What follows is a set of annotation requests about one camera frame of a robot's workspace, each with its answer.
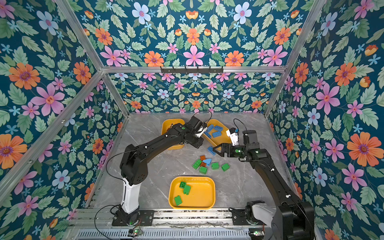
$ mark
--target blue flower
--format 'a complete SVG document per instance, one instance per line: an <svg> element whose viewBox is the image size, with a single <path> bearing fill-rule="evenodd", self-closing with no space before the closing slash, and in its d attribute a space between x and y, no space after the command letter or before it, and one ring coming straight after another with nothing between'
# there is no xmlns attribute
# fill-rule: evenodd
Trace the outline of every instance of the blue flower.
<svg viewBox="0 0 384 240"><path fill-rule="evenodd" d="M13 113L13 115L16 116L16 114L20 114L20 108L16 108L16 106L13 106L13 109L9 109L9 112Z"/></svg>

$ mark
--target blue building block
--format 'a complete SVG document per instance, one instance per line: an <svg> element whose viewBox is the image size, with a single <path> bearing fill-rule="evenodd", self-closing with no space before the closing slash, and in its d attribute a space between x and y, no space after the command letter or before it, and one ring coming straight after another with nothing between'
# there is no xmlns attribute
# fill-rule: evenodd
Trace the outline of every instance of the blue building block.
<svg viewBox="0 0 384 240"><path fill-rule="evenodd" d="M210 147L208 148L208 151L210 151L210 153L212 153L213 156L216 155L216 153L214 152L214 148L213 148L212 146L210 146Z"/></svg>
<svg viewBox="0 0 384 240"><path fill-rule="evenodd" d="M223 128L220 126L215 126L214 129L219 132L223 131Z"/></svg>
<svg viewBox="0 0 384 240"><path fill-rule="evenodd" d="M207 158L207 159L204 159L203 162L205 162L207 164L207 166L209 167L209 165L211 164L211 161L212 159L211 158Z"/></svg>
<svg viewBox="0 0 384 240"><path fill-rule="evenodd" d="M212 137L220 137L221 136L221 132L213 132L212 133Z"/></svg>

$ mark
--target floral wallpaper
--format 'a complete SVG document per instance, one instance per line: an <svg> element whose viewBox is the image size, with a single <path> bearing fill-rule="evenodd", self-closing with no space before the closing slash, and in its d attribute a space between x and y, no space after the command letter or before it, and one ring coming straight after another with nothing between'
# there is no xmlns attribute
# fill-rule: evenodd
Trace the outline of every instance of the floral wallpaper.
<svg viewBox="0 0 384 240"><path fill-rule="evenodd" d="M76 209L85 206L122 121L100 81L3 203L0 239L62 239Z"/></svg>
<svg viewBox="0 0 384 240"><path fill-rule="evenodd" d="M93 73L53 2L0 1L0 179Z"/></svg>
<svg viewBox="0 0 384 240"><path fill-rule="evenodd" d="M269 115L327 240L384 238L384 2L331 1Z"/></svg>

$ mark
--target yellow plastic bin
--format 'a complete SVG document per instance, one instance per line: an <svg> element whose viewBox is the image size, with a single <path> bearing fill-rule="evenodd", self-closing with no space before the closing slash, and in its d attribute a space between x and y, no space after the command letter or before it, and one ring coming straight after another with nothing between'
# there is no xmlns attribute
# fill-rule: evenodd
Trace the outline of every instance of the yellow plastic bin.
<svg viewBox="0 0 384 240"><path fill-rule="evenodd" d="M183 193L180 183L185 182L191 186L188 195ZM181 203L176 205L175 197L180 196ZM174 209L192 209L192 210L208 210L211 209L216 202L215 182L210 177L203 176L180 176L175 178L170 184L169 205Z"/></svg>
<svg viewBox="0 0 384 240"><path fill-rule="evenodd" d="M183 125L185 124L184 120L182 120L181 118L172 118L172 119L165 120L163 122L163 126L161 128L161 135L166 133L172 125L175 125L177 123L181 123ZM181 149L183 147L184 147L184 145L177 144L177 145L173 145L172 147L168 148L168 150L176 150L176 149Z"/></svg>

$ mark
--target green building block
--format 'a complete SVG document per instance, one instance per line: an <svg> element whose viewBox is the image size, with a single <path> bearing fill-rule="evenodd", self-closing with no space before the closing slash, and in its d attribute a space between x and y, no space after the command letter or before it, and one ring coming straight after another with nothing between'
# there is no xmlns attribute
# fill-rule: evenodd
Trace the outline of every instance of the green building block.
<svg viewBox="0 0 384 240"><path fill-rule="evenodd" d="M184 187L184 191L183 191L183 193L184 193L185 195L188 195L188 194L189 194L189 191L191 191L191 186L186 185L186 186Z"/></svg>
<svg viewBox="0 0 384 240"><path fill-rule="evenodd" d="M193 168L194 169L197 169L199 166L200 166L200 164L202 163L203 161L201 161L200 159L198 159L192 166L193 166Z"/></svg>
<svg viewBox="0 0 384 240"><path fill-rule="evenodd" d="M218 164L218 162L214 162L214 163L212 163L212 170L216 170L216 169L218 169L220 166L219 166L219 164Z"/></svg>
<svg viewBox="0 0 384 240"><path fill-rule="evenodd" d="M224 164L223 166L221 166L221 169L225 172L229 169L229 165L228 163Z"/></svg>
<svg viewBox="0 0 384 240"><path fill-rule="evenodd" d="M179 206L180 204L183 203L180 196L175 197L175 203L176 203L176 206Z"/></svg>
<svg viewBox="0 0 384 240"><path fill-rule="evenodd" d="M202 174L207 174L207 168L206 167L200 167L199 172Z"/></svg>

